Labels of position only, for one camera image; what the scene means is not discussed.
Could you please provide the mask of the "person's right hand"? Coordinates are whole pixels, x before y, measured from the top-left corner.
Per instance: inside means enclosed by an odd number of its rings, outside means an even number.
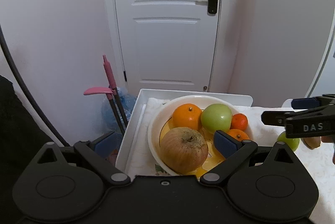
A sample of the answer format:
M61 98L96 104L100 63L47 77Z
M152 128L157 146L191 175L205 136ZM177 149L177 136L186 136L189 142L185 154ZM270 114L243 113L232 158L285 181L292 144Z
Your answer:
M334 135L331 135L331 136L322 136L321 137L321 141L323 143L332 143L332 144L334 144ZM333 162L333 164L335 164L335 154L333 155L332 162Z

